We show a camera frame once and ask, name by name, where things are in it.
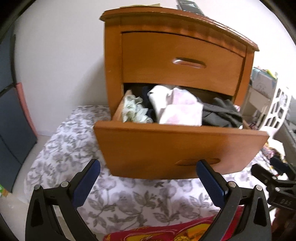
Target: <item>pile of clothes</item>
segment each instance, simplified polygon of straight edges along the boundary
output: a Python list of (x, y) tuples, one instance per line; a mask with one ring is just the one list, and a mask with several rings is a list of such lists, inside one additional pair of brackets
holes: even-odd
[(230, 100), (203, 103), (173, 85), (144, 86), (140, 97), (125, 96), (122, 116), (124, 122), (242, 128), (242, 115)]

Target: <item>bolt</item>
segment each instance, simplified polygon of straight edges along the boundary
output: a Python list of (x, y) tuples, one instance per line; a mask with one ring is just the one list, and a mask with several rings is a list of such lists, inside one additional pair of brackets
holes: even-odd
[(65, 188), (65, 187), (67, 187), (68, 185), (69, 185), (69, 182), (67, 182), (67, 181), (64, 181), (64, 182), (61, 183), (61, 187), (62, 187), (62, 188)]
[(230, 182), (228, 182), (228, 185), (232, 188), (235, 188), (237, 184), (233, 181), (230, 181)]
[(34, 186), (34, 190), (38, 190), (41, 186), (39, 184)]
[(258, 191), (262, 191), (262, 187), (261, 187), (260, 185), (256, 185), (256, 189), (257, 189)]

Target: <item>white wall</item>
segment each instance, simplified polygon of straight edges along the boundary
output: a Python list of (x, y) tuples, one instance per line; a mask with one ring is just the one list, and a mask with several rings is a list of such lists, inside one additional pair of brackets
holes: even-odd
[[(103, 27), (108, 9), (154, 4), (176, 8), (175, 0), (37, 0), (16, 27), (15, 64), (28, 108), (41, 134), (55, 132), (78, 105), (107, 104)], [(196, 0), (208, 17), (256, 42), (254, 65), (293, 80), (296, 47), (259, 0)]]

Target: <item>bed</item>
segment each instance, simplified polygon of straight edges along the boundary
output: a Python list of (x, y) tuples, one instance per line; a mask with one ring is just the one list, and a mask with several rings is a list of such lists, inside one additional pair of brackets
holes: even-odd
[[(219, 208), (213, 205), (198, 178), (142, 180), (112, 176), (93, 132), (96, 121), (109, 119), (108, 106), (89, 105), (79, 106), (61, 123), (24, 181), (28, 202), (36, 184), (43, 188), (57, 187), (62, 181), (70, 181), (95, 158), (101, 163), (101, 173), (84, 205), (78, 208), (82, 219), (95, 233), (167, 226), (218, 213)], [(264, 187), (250, 173), (255, 163), (270, 169), (269, 162), (259, 152), (241, 172), (224, 175), (224, 178), (240, 187), (253, 188), (256, 184)]]

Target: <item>drawer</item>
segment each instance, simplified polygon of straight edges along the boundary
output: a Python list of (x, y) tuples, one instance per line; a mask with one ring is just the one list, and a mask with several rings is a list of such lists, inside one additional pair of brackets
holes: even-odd
[(238, 172), (268, 139), (263, 131), (117, 120), (96, 122), (94, 132), (112, 175), (143, 179), (195, 178), (203, 158), (216, 172)]
[(239, 55), (191, 37), (122, 34), (124, 83), (180, 85), (235, 96), (242, 66)]

